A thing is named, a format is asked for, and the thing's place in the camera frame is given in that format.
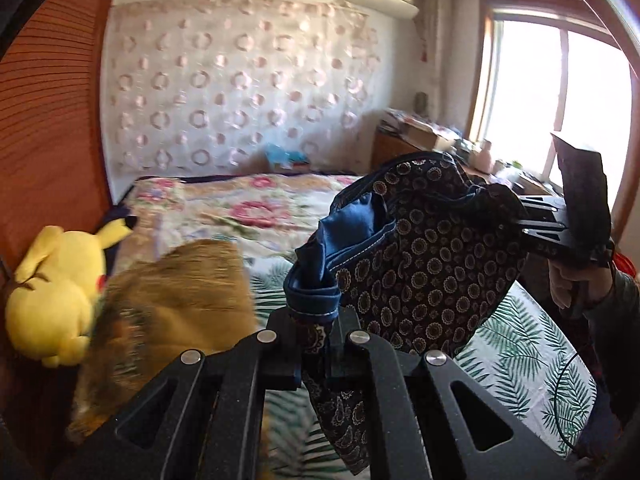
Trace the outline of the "person's right forearm sleeve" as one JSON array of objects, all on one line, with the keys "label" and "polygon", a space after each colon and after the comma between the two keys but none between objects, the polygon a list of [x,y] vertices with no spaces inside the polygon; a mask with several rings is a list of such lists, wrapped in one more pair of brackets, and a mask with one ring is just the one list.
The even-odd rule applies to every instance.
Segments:
[{"label": "person's right forearm sleeve", "polygon": [[626,426],[639,407],[639,286],[620,271],[599,302],[585,310],[611,410]]}]

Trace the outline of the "person's right hand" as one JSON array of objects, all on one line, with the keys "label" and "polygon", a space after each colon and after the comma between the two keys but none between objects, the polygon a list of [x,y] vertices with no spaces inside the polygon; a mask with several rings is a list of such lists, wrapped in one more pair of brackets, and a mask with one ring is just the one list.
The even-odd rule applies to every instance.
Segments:
[{"label": "person's right hand", "polygon": [[575,304],[598,304],[612,289],[611,269],[600,266],[574,269],[553,260],[548,263],[551,297],[560,309],[570,309]]}]

